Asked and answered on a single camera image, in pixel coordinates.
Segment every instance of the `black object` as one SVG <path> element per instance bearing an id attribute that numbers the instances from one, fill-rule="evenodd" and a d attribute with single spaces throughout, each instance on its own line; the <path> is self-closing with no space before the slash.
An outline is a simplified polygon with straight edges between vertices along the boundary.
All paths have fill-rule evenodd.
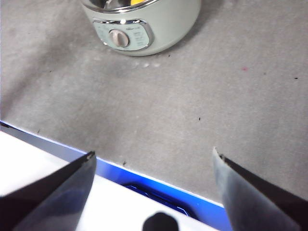
<path id="1" fill-rule="evenodd" d="M 73 231 L 90 193 L 90 152 L 51 175 L 0 198 L 1 231 Z"/>
<path id="2" fill-rule="evenodd" d="M 234 231 L 307 231 L 308 202 L 213 151 L 215 176 Z"/>
<path id="3" fill-rule="evenodd" d="M 173 217 L 156 213 L 144 222 L 142 231 L 179 231 L 179 226 Z"/>

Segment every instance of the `gray carpet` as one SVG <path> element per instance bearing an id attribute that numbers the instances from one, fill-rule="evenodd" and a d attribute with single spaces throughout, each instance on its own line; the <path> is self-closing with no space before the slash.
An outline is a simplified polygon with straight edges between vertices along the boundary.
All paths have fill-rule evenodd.
<path id="1" fill-rule="evenodd" d="M 179 44 L 126 57 L 78 1 L 1 1 L 1 119 L 220 201 L 212 148 L 308 199 L 308 2 L 203 1 Z"/>

